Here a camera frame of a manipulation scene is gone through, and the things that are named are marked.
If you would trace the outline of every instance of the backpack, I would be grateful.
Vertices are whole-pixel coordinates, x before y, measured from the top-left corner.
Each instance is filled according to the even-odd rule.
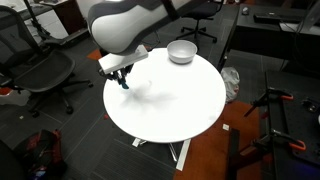
[[[30,180],[61,178],[67,164],[61,155],[61,132],[41,130],[14,148]]]

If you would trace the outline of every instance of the black mesh chair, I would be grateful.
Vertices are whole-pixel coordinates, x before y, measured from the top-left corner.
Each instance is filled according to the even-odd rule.
[[[0,6],[0,87],[28,90],[36,98],[30,112],[37,117],[37,107],[54,92],[59,93],[66,112],[73,112],[63,87],[89,80],[69,82],[75,62],[60,51],[43,51],[31,36],[20,14]]]
[[[198,34],[207,36],[212,38],[212,42],[216,43],[217,42],[217,38],[205,33],[206,32],[206,28],[199,28],[199,22],[202,19],[205,20],[213,20],[213,18],[210,18],[212,16],[214,16],[217,12],[219,12],[222,8],[222,4],[223,4],[223,0],[221,0],[221,2],[214,2],[213,0],[207,1],[203,4],[201,4],[200,6],[196,7],[195,9],[193,9],[192,11],[188,12],[186,15],[183,16],[183,18],[193,18],[197,21],[197,25],[196,27],[193,28],[189,28],[189,27],[182,27],[181,28],[181,32],[183,33],[185,30],[189,30],[190,32],[183,34],[181,36],[178,36],[176,39],[180,39],[189,35],[194,34],[194,39],[197,39]]]

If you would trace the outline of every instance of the white bowl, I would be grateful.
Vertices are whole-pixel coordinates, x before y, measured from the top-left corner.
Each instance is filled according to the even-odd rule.
[[[193,60],[197,53],[197,46],[190,41],[172,41],[167,46],[169,58],[178,64],[185,64]]]

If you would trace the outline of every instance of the round white table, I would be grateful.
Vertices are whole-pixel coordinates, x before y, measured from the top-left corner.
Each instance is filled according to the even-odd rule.
[[[134,64],[126,80],[128,90],[106,82],[104,105],[119,128],[142,140],[174,143],[195,137],[225,105],[221,75],[198,55],[181,65],[170,61],[166,48],[154,49]]]

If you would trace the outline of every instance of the chair base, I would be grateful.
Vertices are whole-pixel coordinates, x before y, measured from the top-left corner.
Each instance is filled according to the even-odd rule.
[[[37,110],[37,107],[39,107],[39,105],[46,99],[48,98],[51,94],[58,92],[59,96],[62,98],[65,106],[66,106],[66,113],[67,114],[72,114],[73,113],[73,107],[70,105],[70,102],[66,96],[66,93],[63,91],[63,88],[68,87],[68,86],[72,86],[75,84],[83,84],[86,83],[88,84],[88,87],[93,87],[93,84],[91,83],[90,80],[81,80],[81,81],[68,81],[70,79],[70,77],[66,80],[65,83],[62,83],[60,86],[58,86],[57,88],[52,89],[49,92],[45,92],[45,93],[41,93],[39,94],[38,99],[36,100],[36,102],[31,106],[31,108],[29,109],[29,112],[32,114],[32,117],[36,118],[40,115],[39,111]]]
[[[207,34],[205,33],[206,32],[206,28],[199,28],[199,20],[197,20],[197,25],[195,27],[195,29],[192,29],[192,28],[189,28],[189,27],[182,27],[181,28],[181,32],[183,33],[185,30],[188,30],[190,32],[186,33],[186,34],[183,34],[181,36],[178,36],[176,37],[176,40],[180,39],[180,38],[183,38],[183,37],[186,37],[186,36],[189,36],[189,35],[194,35],[194,39],[197,39],[198,37],[198,34],[201,34],[203,36],[206,36],[206,37],[210,37],[212,38],[212,42],[213,43],[216,43],[218,41],[218,38],[217,37],[214,37],[210,34]]]

